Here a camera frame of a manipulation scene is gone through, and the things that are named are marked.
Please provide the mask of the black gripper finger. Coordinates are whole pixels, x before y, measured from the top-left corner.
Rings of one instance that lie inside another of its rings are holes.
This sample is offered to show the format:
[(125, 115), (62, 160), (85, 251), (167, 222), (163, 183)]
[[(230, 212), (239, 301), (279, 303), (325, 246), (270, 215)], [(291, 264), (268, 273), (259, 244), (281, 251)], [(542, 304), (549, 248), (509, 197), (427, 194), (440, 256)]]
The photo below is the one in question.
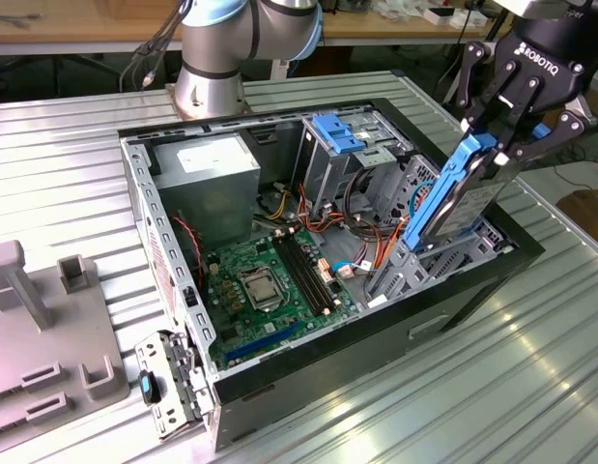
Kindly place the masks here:
[(498, 136), (495, 165), (526, 164), (539, 160), (547, 152), (598, 128), (596, 118), (583, 98), (565, 105), (552, 128), (533, 115), (533, 105), (542, 91), (543, 80), (531, 77), (523, 86)]
[(498, 63), (494, 43), (469, 42), (460, 69), (460, 108), (464, 132), (486, 131), (500, 113), (500, 94), (519, 72), (520, 62), (506, 57)]

